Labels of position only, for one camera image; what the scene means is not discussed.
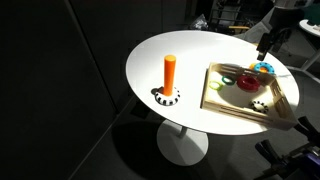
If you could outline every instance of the wooden tray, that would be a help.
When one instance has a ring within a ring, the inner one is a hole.
[[[241,75],[255,77],[260,83],[259,90],[257,92],[246,92],[240,89],[237,83],[226,85],[222,81],[222,76],[230,76],[236,80]],[[220,91],[209,87],[212,80],[223,84]],[[250,105],[252,101],[263,102],[268,107],[268,112],[254,111]],[[201,108],[237,116],[241,119],[282,130],[289,130],[297,124],[276,76],[232,64],[210,63],[206,74]]]

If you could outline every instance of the dark floor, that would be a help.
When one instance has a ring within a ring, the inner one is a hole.
[[[287,51],[275,56],[285,65],[301,66],[314,53],[302,38],[296,33],[285,45]],[[319,75],[319,66],[320,63],[316,63],[310,69]],[[300,91],[296,116],[306,115],[320,129],[320,114],[317,112],[320,84],[301,72],[292,71],[292,74]],[[134,97],[70,179],[249,180],[270,166],[255,150],[257,142],[269,139],[280,155],[307,143],[306,137],[294,129],[271,129],[244,136],[208,134],[209,149],[204,159],[193,166],[180,167],[167,161],[157,147],[156,133],[162,121],[159,115],[149,112]]]

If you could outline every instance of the orange cylinder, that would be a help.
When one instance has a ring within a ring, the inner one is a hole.
[[[165,95],[165,96],[172,95],[175,66],[176,66],[176,57],[175,56],[167,55],[164,57],[163,95]]]

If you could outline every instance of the table pedestal base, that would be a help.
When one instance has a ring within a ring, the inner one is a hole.
[[[158,147],[163,156],[180,166],[198,163],[208,151],[206,133],[165,120],[158,129]]]

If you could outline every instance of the black wall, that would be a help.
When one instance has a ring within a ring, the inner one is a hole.
[[[68,179],[133,95],[125,76],[131,50],[179,30],[185,6],[1,1],[0,179]]]

